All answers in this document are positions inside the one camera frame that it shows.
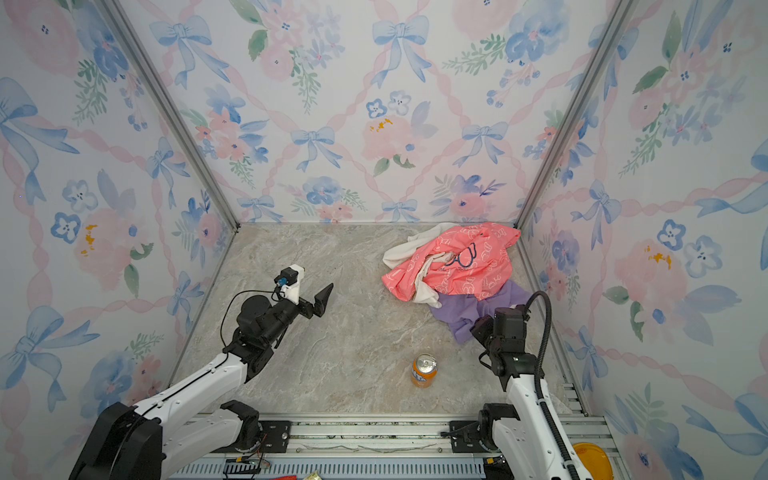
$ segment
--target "gray marble surface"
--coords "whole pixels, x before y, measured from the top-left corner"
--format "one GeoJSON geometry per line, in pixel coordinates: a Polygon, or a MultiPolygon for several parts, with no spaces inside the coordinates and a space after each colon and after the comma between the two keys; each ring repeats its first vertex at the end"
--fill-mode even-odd
{"type": "MultiPolygon", "coordinates": [[[[334,283],[322,318],[302,316],[288,329],[283,344],[255,379],[219,399],[248,403],[270,413],[451,413],[475,415],[486,402],[503,402],[498,379],[478,364],[483,348],[460,346],[449,328],[423,304],[397,300],[382,284],[389,270],[385,250],[430,225],[314,224],[243,225],[224,261],[214,289],[174,379],[208,363],[221,351],[219,324],[232,295],[247,289],[269,290],[286,266],[306,269],[302,296],[312,299],[334,283]],[[427,389],[410,379],[413,359],[427,352],[437,358],[438,374],[427,389]]],[[[516,247],[509,249],[512,279],[531,290],[516,247]]],[[[235,300],[224,323],[230,339],[240,304],[235,300]]],[[[529,352],[537,353],[541,319],[528,327],[529,352]]],[[[570,413],[562,374],[552,358],[544,368],[555,408],[570,413]]]]}

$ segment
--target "white cloth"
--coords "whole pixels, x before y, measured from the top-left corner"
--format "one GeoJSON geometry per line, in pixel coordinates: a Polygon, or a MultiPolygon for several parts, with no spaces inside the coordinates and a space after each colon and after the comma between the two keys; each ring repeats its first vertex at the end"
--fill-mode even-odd
{"type": "MultiPolygon", "coordinates": [[[[408,237],[407,242],[398,245],[397,247],[392,247],[384,252],[384,264],[389,268],[395,268],[400,263],[403,263],[406,260],[410,260],[418,248],[425,246],[435,238],[443,235],[447,230],[457,226],[458,224],[450,222],[438,223],[427,231],[417,233],[412,237],[408,237]]],[[[419,275],[417,275],[415,279],[416,293],[411,299],[413,303],[426,303],[427,305],[433,306],[435,308],[440,308],[442,306],[442,304],[438,301],[437,292],[422,280],[424,279],[424,276],[427,274],[427,272],[429,272],[429,266],[432,265],[432,262],[444,263],[451,261],[452,258],[453,253],[450,252],[439,253],[437,255],[430,255],[427,257],[424,265],[422,265],[422,268],[419,270],[419,275]]]]}

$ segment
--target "wall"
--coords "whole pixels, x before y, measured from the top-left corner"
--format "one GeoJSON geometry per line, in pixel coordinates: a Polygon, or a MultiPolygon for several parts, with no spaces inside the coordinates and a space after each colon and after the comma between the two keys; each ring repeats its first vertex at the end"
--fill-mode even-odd
{"type": "Polygon", "coordinates": [[[640,0],[524,236],[636,480],[768,478],[766,22],[640,0]]]}
{"type": "Polygon", "coordinates": [[[0,477],[59,480],[167,383],[230,231],[90,2],[0,5],[0,477]]]}
{"type": "Polygon", "coordinates": [[[514,220],[613,4],[122,2],[233,211],[266,222],[514,220]]]}

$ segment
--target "yellow lid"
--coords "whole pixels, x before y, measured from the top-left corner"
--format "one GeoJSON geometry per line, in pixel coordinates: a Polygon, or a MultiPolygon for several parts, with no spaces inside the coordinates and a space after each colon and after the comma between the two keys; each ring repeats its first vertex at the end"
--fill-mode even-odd
{"type": "Polygon", "coordinates": [[[603,449],[594,443],[577,443],[574,445],[576,455],[592,474],[593,480],[613,480],[614,470],[611,461],[603,449]]]}

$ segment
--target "purple shirt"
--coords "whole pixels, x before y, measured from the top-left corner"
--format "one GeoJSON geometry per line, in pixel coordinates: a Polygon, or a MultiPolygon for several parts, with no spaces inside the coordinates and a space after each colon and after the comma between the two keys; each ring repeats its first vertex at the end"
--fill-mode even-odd
{"type": "Polygon", "coordinates": [[[430,306],[432,315],[436,319],[448,324],[454,338],[459,343],[466,343],[472,338],[469,330],[475,325],[477,319],[486,315],[493,315],[500,306],[520,305],[528,301],[531,294],[523,290],[517,283],[507,280],[501,290],[494,296],[485,300],[479,300],[472,294],[445,295],[438,293],[438,301],[442,307],[430,306]]]}

